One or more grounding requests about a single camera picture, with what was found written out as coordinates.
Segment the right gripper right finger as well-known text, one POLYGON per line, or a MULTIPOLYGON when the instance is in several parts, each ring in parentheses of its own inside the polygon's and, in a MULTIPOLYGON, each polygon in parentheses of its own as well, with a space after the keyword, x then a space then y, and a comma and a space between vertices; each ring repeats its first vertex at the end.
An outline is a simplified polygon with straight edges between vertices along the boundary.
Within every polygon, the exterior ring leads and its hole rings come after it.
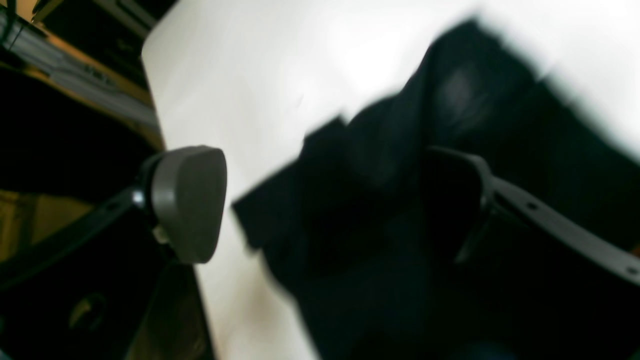
POLYGON ((620 280, 639 285, 639 259, 494 176, 480 156, 432 146, 422 155, 426 219, 446 255, 468 260, 491 223, 505 221, 562 244, 620 280))

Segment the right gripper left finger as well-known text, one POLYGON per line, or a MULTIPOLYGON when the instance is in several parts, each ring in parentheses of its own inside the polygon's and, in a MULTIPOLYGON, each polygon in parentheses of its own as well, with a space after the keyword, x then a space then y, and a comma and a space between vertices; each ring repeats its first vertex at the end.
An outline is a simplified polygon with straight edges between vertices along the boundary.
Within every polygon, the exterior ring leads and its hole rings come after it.
POLYGON ((221 149, 184 146, 153 155, 130 187, 34 248, 5 260, 1 289, 68 260, 126 215, 150 234, 162 230, 164 244, 181 264, 206 264, 217 250, 226 192, 227 161, 221 149))

